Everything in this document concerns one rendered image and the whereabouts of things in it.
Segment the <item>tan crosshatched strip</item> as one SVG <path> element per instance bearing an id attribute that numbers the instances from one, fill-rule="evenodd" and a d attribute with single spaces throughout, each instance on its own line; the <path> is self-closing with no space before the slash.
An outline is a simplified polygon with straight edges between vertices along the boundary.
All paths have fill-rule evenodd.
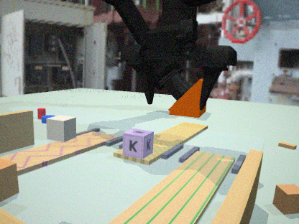
<path id="1" fill-rule="evenodd" d="M 200 124 L 195 124 L 195 123 L 180 123 L 178 124 L 178 126 L 187 126 L 187 127 L 191 127 L 191 128 L 195 128 L 195 129 L 204 129 L 206 130 L 208 128 L 208 126 L 205 125 L 200 125 Z"/>

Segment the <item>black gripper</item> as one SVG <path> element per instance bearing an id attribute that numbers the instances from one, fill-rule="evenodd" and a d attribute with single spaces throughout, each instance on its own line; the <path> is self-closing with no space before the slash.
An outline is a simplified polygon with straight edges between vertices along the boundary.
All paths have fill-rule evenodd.
<path id="1" fill-rule="evenodd" d="M 190 9 L 165 9 L 159 19 L 165 19 L 166 24 L 177 24 L 178 17 L 186 16 L 187 19 L 195 18 L 198 27 L 196 12 Z M 236 66 L 236 50 L 230 45 L 208 45 L 206 50 L 197 50 L 196 42 L 193 48 L 184 47 L 182 51 L 188 54 L 158 53 L 150 55 L 147 45 L 125 45 L 121 50 L 120 61 L 127 61 L 128 67 L 133 67 L 141 80 L 144 94 L 148 104 L 152 104 L 155 91 L 156 65 L 151 65 L 153 60 L 198 60 L 207 61 L 208 66 L 203 66 L 203 83 L 199 101 L 199 110 L 203 110 L 206 101 L 214 87 L 215 82 L 223 70 L 228 71 L 227 65 Z M 174 55 L 174 56 L 168 56 Z"/>

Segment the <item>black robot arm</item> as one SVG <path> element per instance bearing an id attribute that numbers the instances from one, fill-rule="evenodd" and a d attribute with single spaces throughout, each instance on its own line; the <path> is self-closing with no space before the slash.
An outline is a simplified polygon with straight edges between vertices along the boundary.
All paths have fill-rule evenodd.
<path id="1" fill-rule="evenodd" d="M 166 24 L 164 18 L 158 19 L 157 28 L 150 30 L 132 0 L 102 1 L 114 6 L 137 44 L 147 45 L 150 55 L 181 52 L 184 47 L 193 48 L 193 43 L 198 39 L 196 18 L 181 16 L 177 24 Z M 212 1 L 216 0 L 162 0 L 162 11 L 189 9 L 197 13 L 197 7 Z M 179 60 L 153 60 L 150 64 L 156 65 L 155 87 L 159 91 L 165 87 L 176 102 L 192 88 L 181 75 L 184 68 Z"/>

